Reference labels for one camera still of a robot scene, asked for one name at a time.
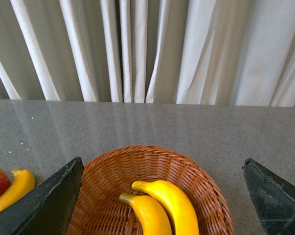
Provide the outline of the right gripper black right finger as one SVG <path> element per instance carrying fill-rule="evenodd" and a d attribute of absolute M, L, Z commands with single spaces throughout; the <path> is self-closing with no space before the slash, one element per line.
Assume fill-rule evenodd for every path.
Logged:
<path fill-rule="evenodd" d="M 295 186 L 249 158 L 244 178 L 261 226 L 268 235 L 295 235 Z"/>

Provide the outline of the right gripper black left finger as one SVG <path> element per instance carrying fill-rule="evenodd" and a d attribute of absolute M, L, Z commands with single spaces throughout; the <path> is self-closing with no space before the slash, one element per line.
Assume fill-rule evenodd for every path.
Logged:
<path fill-rule="evenodd" d="M 76 157 L 0 212 L 0 235 L 64 235 L 82 185 L 84 166 Z"/>

